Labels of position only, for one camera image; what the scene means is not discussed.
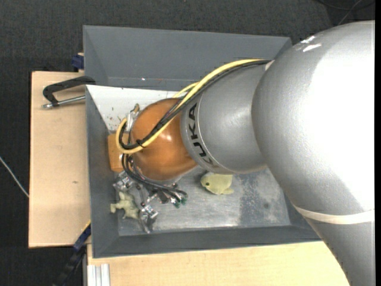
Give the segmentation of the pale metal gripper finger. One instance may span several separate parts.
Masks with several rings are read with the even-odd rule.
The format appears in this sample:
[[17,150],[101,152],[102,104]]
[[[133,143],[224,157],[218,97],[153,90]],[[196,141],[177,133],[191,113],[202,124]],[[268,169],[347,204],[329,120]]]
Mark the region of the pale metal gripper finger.
[[158,212],[149,205],[142,203],[142,208],[139,210],[139,221],[142,226],[142,229],[150,234],[153,231],[154,223],[157,219]]
[[113,187],[116,191],[128,191],[132,187],[132,180],[126,172],[120,172],[113,182]]

